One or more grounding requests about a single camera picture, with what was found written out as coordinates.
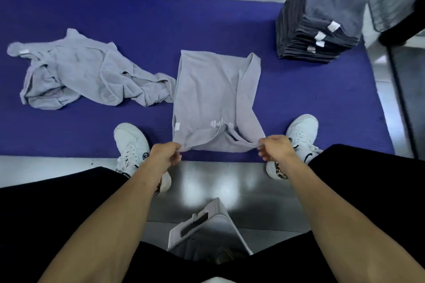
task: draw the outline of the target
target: forearm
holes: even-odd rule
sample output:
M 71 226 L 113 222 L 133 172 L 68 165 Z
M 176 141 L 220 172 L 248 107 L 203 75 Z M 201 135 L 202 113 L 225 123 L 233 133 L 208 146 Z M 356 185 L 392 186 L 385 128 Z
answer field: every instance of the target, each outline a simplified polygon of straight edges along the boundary
M 299 159 L 283 162 L 309 218 L 315 239 L 337 280 L 424 282 L 425 271 Z
M 41 277 L 45 282 L 121 282 L 145 227 L 157 184 L 139 170 L 77 229 Z

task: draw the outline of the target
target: crumpled gray towel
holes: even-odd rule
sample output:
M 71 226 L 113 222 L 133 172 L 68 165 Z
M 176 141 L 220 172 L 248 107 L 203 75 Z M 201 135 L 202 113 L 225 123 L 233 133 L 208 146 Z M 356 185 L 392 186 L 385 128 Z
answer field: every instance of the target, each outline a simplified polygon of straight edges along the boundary
M 142 106 L 173 103 L 174 78 L 144 71 L 114 43 L 89 39 L 72 28 L 54 42 L 12 43 L 7 53 L 31 59 L 20 97 L 38 109 L 57 110 L 81 95 L 106 105 L 126 98 Z
M 182 50 L 173 112 L 180 151 L 245 152 L 264 132 L 252 110 L 260 59 Z

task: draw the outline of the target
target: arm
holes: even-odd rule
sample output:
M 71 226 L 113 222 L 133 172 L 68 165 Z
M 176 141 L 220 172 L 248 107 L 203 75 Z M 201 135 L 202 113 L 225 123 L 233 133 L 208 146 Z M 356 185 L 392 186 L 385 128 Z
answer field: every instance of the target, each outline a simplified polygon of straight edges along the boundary
M 259 154 L 290 179 L 326 261 L 340 283 L 425 282 L 425 270 L 295 154 L 288 138 L 261 139 Z
M 78 227 L 39 283 L 121 282 L 162 174 L 181 159 L 178 148 L 174 142 L 154 145 L 136 173 Z

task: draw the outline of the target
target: person's left hand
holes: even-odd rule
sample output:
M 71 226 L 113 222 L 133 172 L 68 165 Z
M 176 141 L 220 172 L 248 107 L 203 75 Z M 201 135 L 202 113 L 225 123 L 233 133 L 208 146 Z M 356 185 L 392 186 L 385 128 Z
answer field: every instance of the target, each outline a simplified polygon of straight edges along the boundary
M 181 145 L 175 142 L 158 143 L 151 149 L 150 156 L 141 165 L 143 169 L 149 169 L 149 173 L 158 177 L 159 182 L 162 175 L 170 166 L 178 164 L 182 155 L 178 152 Z

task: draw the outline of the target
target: gray tile floor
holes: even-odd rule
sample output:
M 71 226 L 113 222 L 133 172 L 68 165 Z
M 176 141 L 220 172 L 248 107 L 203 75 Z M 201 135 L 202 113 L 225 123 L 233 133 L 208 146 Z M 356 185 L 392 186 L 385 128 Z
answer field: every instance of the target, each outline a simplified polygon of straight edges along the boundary
M 369 10 L 365 13 L 363 34 L 396 154 L 411 157 L 393 77 L 385 49 L 376 42 L 378 33 L 373 29 Z M 0 157 L 0 187 L 54 178 L 96 166 L 114 169 L 115 165 L 115 159 Z M 253 252 L 309 229 L 290 184 L 268 178 L 263 164 L 184 162 L 171 173 L 172 188 L 152 202 L 144 241 L 165 248 L 169 230 L 217 196 L 228 208 Z

